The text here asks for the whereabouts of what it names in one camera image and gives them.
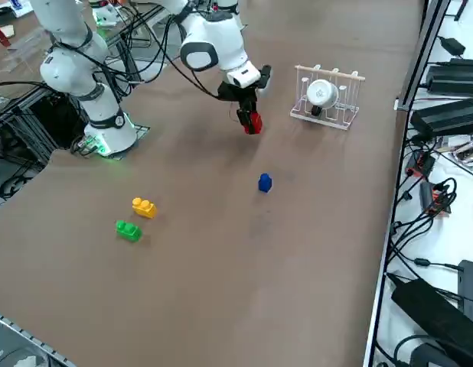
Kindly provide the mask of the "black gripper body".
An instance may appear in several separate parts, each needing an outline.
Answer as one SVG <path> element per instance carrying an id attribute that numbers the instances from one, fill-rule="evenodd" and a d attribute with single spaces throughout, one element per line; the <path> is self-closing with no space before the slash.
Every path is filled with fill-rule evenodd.
<path id="1" fill-rule="evenodd" d="M 268 80 L 260 80 L 245 88 L 222 82 L 217 89 L 217 95 L 220 100 L 227 102 L 243 103 L 247 100 L 257 102 L 257 91 L 264 90 L 268 82 Z"/>

